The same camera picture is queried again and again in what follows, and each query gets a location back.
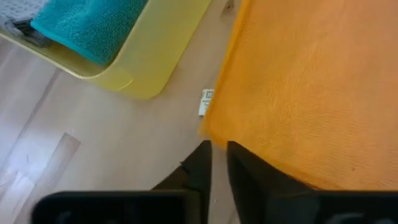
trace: light wood floorboard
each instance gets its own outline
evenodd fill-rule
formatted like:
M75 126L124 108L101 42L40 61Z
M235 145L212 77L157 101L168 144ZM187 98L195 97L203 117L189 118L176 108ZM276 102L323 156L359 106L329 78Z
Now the light wood floorboard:
M168 84L139 101L78 80L0 39L0 219L29 221L61 190L148 190L204 140L199 100L213 88L239 0L213 0ZM209 223L239 223L225 153L213 151Z

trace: gray cloth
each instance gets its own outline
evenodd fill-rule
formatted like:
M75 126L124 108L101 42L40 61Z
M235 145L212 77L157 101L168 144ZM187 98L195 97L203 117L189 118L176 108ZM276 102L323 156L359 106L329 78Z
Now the gray cloth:
M30 26L31 20L47 1L0 0L0 28L38 47L48 46L50 39Z

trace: teal towel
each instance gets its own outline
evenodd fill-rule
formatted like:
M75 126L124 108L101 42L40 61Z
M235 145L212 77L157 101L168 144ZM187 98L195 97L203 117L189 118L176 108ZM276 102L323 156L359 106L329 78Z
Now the teal towel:
M107 65L130 33L146 0L50 0L30 23L44 36Z

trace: floor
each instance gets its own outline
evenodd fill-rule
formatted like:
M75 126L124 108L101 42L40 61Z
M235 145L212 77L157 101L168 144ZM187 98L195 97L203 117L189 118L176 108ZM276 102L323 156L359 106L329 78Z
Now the floor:
M0 39L0 217L28 223L61 190L147 190L204 139L199 100L213 88L239 1L213 0L154 99L104 91ZM209 223L239 223L225 154L213 151Z

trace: orange fabric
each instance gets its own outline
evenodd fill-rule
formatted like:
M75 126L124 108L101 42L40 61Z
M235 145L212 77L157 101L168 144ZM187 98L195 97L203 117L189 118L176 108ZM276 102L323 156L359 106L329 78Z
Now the orange fabric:
M243 0L203 129L322 189L398 189L398 1Z

